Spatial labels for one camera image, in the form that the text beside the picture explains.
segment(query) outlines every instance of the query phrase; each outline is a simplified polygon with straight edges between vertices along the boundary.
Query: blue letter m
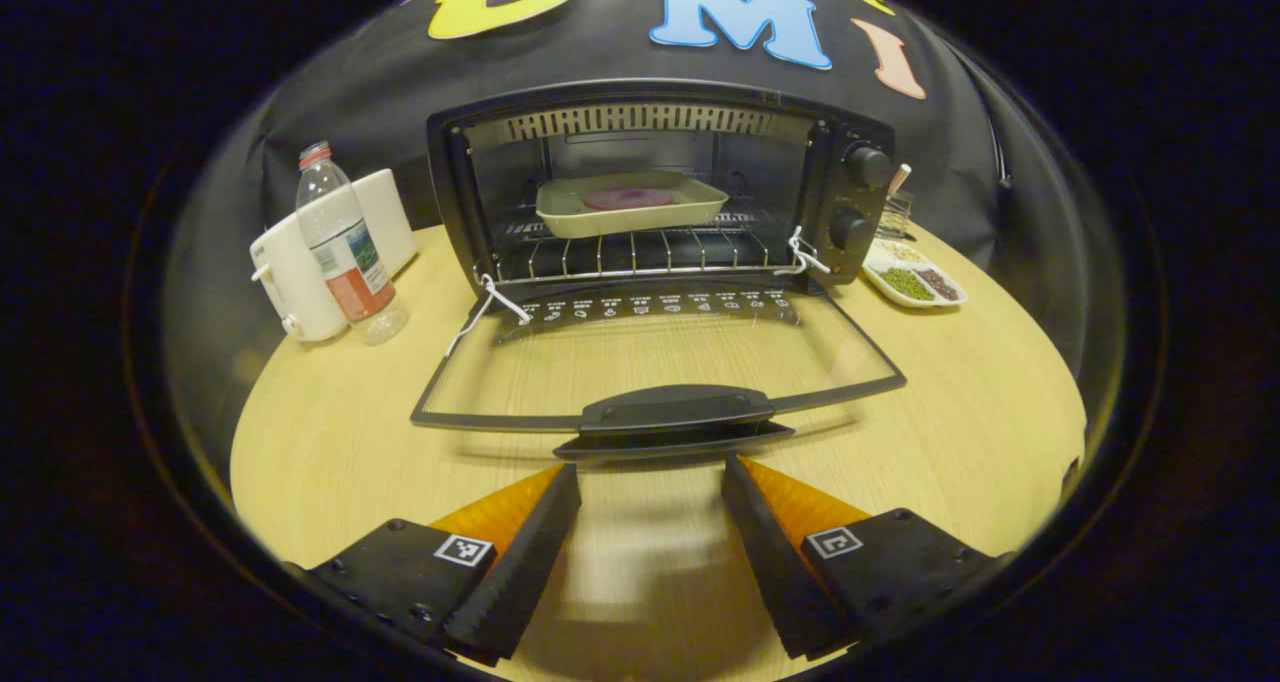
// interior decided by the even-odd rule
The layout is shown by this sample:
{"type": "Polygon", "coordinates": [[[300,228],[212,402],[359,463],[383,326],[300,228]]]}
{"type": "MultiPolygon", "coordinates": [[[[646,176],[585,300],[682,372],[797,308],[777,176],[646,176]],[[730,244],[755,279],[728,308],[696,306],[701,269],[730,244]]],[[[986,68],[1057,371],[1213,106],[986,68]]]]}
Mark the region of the blue letter m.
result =
{"type": "Polygon", "coordinates": [[[736,49],[750,49],[765,26],[773,36],[764,50],[774,58],[831,70],[831,58],[822,52],[813,27],[814,3],[809,0],[666,0],[662,26],[649,31],[658,44],[710,47],[716,32],[703,26],[701,13],[716,20],[736,49]]]}

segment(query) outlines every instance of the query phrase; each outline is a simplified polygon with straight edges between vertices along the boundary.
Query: screw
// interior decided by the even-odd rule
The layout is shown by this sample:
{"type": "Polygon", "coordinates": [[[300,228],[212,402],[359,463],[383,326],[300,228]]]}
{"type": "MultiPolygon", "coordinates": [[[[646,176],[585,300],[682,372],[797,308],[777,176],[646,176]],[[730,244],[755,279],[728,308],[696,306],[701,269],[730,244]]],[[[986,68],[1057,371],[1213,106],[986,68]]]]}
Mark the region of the screw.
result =
{"type": "Polygon", "coordinates": [[[422,603],[415,603],[408,608],[408,614],[419,622],[431,622],[431,608],[422,603]]]}

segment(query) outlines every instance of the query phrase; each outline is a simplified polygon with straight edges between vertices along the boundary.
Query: white plate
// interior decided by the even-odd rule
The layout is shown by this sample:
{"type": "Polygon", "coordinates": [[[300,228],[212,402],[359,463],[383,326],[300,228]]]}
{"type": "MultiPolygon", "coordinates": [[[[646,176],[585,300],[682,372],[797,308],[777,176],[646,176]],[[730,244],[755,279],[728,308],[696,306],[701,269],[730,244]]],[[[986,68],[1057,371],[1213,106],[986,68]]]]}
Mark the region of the white plate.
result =
{"type": "Polygon", "coordinates": [[[942,267],[938,267],[937,264],[929,262],[928,257],[924,257],[924,255],[919,253],[919,250],[914,250],[909,244],[892,243],[892,241],[874,241],[872,248],[868,250],[867,261],[863,262],[863,267],[867,269],[867,276],[869,278],[872,284],[876,285],[877,289],[881,290],[881,293],[887,296],[890,302],[901,305],[902,307],[956,307],[956,305],[964,305],[969,302],[969,296],[965,294],[964,287],[957,285],[956,282],[952,280],[950,275],[947,275],[947,273],[942,271],[942,267]],[[905,261],[905,258],[896,258],[895,255],[892,253],[892,248],[895,248],[895,246],[899,246],[899,248],[910,250],[915,255],[919,255],[922,262],[909,262],[905,261]],[[915,275],[915,279],[919,280],[922,285],[924,285],[924,289],[928,290],[931,294],[933,294],[933,298],[914,299],[909,298],[909,296],[900,293],[900,290],[895,290],[881,276],[881,271],[887,271],[887,269],[891,267],[906,269],[906,271],[913,273],[913,275],[915,275]],[[925,282],[923,276],[918,275],[918,273],[923,273],[925,271],[925,269],[932,269],[932,271],[938,273],[938,276],[942,278],[942,282],[946,282],[947,285],[951,285],[951,289],[956,290],[956,299],[947,299],[945,298],[945,296],[938,294],[937,290],[934,290],[933,287],[929,285],[929,283],[925,282]]]}

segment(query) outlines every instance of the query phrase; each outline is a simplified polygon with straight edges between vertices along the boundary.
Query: white string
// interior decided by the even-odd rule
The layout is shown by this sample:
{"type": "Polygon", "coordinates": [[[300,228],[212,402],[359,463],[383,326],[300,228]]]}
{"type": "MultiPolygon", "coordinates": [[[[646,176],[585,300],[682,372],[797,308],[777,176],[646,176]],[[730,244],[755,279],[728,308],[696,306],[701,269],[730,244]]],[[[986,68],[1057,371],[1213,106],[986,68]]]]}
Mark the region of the white string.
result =
{"type": "Polygon", "coordinates": [[[814,250],[814,252],[818,252],[818,250],[815,250],[813,244],[809,244],[805,241],[800,239],[800,226],[796,226],[796,232],[794,235],[791,235],[791,239],[787,241],[787,246],[791,246],[791,252],[795,252],[796,258],[799,258],[800,262],[791,269],[774,269],[773,274],[799,275],[799,273],[804,273],[805,269],[809,269],[810,264],[813,264],[814,267],[822,269],[823,273],[828,273],[829,275],[831,267],[827,267],[826,264],[823,262],[818,262],[818,257],[813,257],[813,255],[804,252],[804,250],[800,250],[800,244],[805,244],[808,246],[809,250],[814,250]]]}
{"type": "Polygon", "coordinates": [[[498,302],[507,305],[507,307],[511,308],[512,312],[516,312],[516,317],[520,319],[521,325],[529,325],[530,319],[532,319],[529,316],[527,312],[525,312],[524,308],[520,307],[520,305],[511,302],[511,299],[504,298],[504,296],[499,293],[498,287],[494,287],[493,284],[493,276],[481,275],[480,284],[484,285],[484,289],[488,290],[489,296],[486,296],[486,298],[484,299],[484,305],[480,305],[480,310],[479,312],[475,313],[475,317],[471,317],[471,322],[467,322],[467,326],[462,328],[462,331],[458,331],[457,335],[453,335],[453,342],[449,343],[449,349],[444,351],[444,357],[449,357],[449,354],[453,354],[453,348],[458,345],[458,342],[462,339],[462,337],[466,337],[467,331],[471,331],[471,328],[476,326],[476,322],[480,321],[480,317],[484,317],[485,310],[489,310],[489,305],[492,305],[494,299],[498,299],[498,302]]]}

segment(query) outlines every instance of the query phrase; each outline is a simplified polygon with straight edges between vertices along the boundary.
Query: oven door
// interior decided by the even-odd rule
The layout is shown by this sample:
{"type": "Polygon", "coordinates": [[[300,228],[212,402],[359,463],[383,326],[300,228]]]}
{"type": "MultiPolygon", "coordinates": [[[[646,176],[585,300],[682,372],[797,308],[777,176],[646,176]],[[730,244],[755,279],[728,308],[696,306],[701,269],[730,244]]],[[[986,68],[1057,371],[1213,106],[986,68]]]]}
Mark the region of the oven door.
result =
{"type": "Polygon", "coordinates": [[[726,425],[764,435],[773,427],[759,424],[773,415],[906,383],[823,290],[796,293],[785,278],[773,280],[573,287],[522,299],[530,322],[502,305],[488,313],[476,305],[412,421],[658,447],[663,432],[690,441],[726,425]]]}

